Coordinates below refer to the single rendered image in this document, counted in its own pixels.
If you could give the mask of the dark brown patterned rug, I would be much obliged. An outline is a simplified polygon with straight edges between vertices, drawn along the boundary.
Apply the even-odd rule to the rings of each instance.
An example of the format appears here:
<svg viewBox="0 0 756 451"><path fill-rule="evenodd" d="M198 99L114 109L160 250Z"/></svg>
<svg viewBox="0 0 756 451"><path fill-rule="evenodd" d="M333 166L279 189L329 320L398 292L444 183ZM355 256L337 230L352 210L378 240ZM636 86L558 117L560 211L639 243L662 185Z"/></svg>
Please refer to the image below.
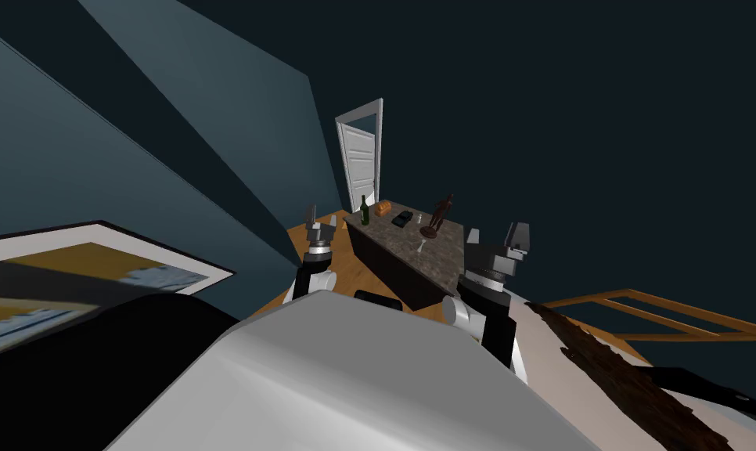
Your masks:
<svg viewBox="0 0 756 451"><path fill-rule="evenodd" d="M530 301L525 305L540 315L563 343L561 353L667 451L734 451L726 438L610 347L544 305Z"/></svg>

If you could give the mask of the framed yellow grey picture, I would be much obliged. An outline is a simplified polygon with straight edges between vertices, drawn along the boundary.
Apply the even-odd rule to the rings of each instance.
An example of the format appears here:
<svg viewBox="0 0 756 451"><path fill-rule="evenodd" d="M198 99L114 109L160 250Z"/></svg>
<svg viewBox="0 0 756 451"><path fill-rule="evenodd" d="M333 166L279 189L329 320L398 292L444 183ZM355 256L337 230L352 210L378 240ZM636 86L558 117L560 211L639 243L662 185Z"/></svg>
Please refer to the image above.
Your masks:
<svg viewBox="0 0 756 451"><path fill-rule="evenodd" d="M0 235L0 354L147 294L191 295L232 270L106 221Z"/></svg>

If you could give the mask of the dark marble-top table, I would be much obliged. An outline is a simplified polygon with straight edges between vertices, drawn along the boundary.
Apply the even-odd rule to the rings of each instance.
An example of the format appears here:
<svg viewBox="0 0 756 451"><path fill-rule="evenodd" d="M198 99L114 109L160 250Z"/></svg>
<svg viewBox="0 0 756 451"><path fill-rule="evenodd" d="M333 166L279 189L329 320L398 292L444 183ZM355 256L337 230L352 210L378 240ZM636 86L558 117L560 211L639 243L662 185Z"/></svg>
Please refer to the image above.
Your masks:
<svg viewBox="0 0 756 451"><path fill-rule="evenodd" d="M446 219L437 237L427 239L419 230L429 224L431 214L391 203L391 211L383 217L376 217L375 207L369 207L367 226L361 225L358 212L344 217L355 256L412 311L436 305L444 296L456 296L458 278L464 272L463 226ZM403 211L414 216L399 228L391 221ZM416 223L418 214L422 215L420 224ZM427 241L417 253L422 239Z"/></svg>

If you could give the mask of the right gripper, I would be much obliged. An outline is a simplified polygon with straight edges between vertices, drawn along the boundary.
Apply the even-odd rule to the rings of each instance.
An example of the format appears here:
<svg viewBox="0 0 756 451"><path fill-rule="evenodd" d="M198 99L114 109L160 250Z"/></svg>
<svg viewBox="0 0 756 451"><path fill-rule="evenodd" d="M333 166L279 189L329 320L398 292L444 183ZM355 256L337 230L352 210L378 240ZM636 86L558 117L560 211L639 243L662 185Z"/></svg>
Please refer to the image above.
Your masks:
<svg viewBox="0 0 756 451"><path fill-rule="evenodd" d="M504 241L505 247L492 247L480 243L480 230L472 228L464 247L466 271L496 272L513 276L517 260L522 261L530 251L530 225L513 222Z"/></svg>

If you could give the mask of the white panelled door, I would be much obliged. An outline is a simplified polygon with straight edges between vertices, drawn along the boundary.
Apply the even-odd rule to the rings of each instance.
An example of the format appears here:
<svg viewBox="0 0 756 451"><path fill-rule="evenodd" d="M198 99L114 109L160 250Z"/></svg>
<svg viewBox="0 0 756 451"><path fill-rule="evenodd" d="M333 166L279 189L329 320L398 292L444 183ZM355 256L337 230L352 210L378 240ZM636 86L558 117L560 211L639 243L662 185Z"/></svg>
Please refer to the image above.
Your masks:
<svg viewBox="0 0 756 451"><path fill-rule="evenodd" d="M371 206L377 200L378 158L376 137L348 124L338 124L351 212L360 208L361 196Z"/></svg>

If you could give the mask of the dark brown figure statue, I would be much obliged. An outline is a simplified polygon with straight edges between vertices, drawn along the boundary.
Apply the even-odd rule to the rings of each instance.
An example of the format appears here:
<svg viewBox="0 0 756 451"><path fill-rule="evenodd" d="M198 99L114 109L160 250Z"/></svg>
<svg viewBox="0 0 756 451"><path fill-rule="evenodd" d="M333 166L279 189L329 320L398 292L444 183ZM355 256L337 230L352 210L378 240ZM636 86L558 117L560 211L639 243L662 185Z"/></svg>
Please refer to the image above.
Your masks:
<svg viewBox="0 0 756 451"><path fill-rule="evenodd" d="M438 201L435 206L434 214L430 220L429 225L422 227L419 231L427 239L435 239L438 231L445 221L445 218L452 206L453 194L447 195L447 197L441 201Z"/></svg>

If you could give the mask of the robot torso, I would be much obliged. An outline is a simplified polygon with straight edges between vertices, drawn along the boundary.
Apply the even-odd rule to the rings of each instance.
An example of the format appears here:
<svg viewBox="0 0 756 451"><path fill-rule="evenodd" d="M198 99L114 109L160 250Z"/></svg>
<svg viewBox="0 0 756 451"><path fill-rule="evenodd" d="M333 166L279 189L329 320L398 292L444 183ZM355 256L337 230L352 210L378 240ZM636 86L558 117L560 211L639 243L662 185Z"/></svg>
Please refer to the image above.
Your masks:
<svg viewBox="0 0 756 451"><path fill-rule="evenodd" d="M469 334L323 290L221 335L106 451L599 451Z"/></svg>

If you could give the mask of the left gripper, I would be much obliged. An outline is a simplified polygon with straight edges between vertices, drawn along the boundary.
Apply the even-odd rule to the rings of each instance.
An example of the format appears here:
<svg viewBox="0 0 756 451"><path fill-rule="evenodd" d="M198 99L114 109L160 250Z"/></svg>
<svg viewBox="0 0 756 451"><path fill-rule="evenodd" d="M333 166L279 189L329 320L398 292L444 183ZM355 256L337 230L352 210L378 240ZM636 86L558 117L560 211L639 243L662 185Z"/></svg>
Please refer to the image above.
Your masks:
<svg viewBox="0 0 756 451"><path fill-rule="evenodd" d="M309 241L309 254L326 254L330 252L337 227L337 216L332 215L329 224L316 224L316 206L310 204L305 213L305 228Z"/></svg>

